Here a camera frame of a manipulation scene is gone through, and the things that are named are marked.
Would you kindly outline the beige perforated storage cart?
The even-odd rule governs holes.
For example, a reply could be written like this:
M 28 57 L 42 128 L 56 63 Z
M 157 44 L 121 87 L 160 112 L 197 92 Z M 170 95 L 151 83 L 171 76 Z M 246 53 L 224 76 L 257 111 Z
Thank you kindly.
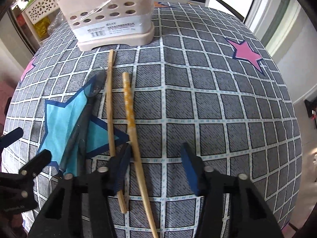
M 46 37 L 40 37 L 40 34 L 35 30 L 35 25 L 57 9 L 59 9 L 57 0 L 31 0 L 22 11 L 23 18 L 39 45 Z

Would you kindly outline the patterned bamboo chopstick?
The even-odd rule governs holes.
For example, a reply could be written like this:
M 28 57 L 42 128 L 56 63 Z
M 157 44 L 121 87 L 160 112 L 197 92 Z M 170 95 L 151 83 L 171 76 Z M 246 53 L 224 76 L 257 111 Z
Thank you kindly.
M 152 231 L 152 235 L 153 237 L 158 238 L 159 236 L 156 230 L 152 208 L 150 206 L 150 200 L 149 200 L 148 191 L 146 187 L 145 175 L 144 175 L 144 171 L 142 167 L 139 144 L 137 140 L 137 128 L 136 128 L 135 119 L 134 119 L 133 97 L 132 97 L 131 86 L 130 86 L 130 75 L 128 72 L 123 72 L 122 84 L 124 88 L 124 102 L 125 102 L 125 112 L 126 112 L 126 119 L 127 119 L 127 132 L 130 138 L 131 147 L 133 149 L 134 168 L 135 168 L 135 173 L 137 176 L 137 183 L 139 186 L 148 224 Z

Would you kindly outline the plain bamboo chopstick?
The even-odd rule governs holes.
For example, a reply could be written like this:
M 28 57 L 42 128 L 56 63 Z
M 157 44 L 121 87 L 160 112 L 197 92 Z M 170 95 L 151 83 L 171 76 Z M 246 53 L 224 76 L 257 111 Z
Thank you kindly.
M 113 157 L 116 155 L 115 147 L 115 134 L 113 128 L 113 107 L 112 107 L 112 73 L 113 73 L 113 63 L 114 63 L 113 49 L 109 52 L 108 63 L 107 63 L 107 77 L 106 77 L 106 116 L 107 116 L 107 132 L 108 132 L 108 142 L 109 142 L 109 153 Z

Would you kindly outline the grey checkered tablecloth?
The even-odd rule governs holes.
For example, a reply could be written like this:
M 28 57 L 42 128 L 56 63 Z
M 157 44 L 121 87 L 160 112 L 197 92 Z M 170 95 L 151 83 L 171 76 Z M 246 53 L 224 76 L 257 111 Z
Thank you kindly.
M 3 151 L 3 170 L 16 173 L 36 155 L 89 73 L 105 68 L 114 50 L 114 127 L 127 130 L 122 74 L 128 72 L 158 235 L 195 235 L 203 199 L 186 180 L 180 158 L 185 142 L 215 170 L 247 174 L 285 226 L 299 190 L 301 139 L 272 58 L 237 18 L 215 9 L 167 3 L 154 10 L 153 23 L 148 45 L 88 52 L 79 50 L 69 25 L 56 29 L 13 94 L 4 130 L 21 127 L 24 136 Z

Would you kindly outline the metal spoon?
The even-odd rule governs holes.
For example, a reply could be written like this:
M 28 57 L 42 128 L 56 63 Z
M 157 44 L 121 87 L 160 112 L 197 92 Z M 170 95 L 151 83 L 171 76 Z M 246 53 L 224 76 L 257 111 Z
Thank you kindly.
M 87 133 L 89 121 L 92 114 L 92 109 L 95 103 L 96 96 L 101 91 L 106 81 L 106 72 L 102 67 L 93 69 L 89 74 L 86 81 L 86 87 L 83 89 L 84 95 L 87 99 L 83 111 L 70 134 L 66 147 L 61 158 L 58 172 L 54 178 L 60 180 L 66 173 L 68 163 L 70 161 L 72 150 L 77 149 L 76 156 L 76 174 L 82 175 L 85 173 L 85 157 L 87 147 Z

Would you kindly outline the beige utensil holder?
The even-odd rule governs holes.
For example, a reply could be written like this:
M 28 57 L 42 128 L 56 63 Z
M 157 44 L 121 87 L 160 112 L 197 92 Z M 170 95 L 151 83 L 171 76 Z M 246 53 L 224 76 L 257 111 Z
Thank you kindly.
M 57 0 L 79 50 L 143 46 L 154 37 L 154 0 Z

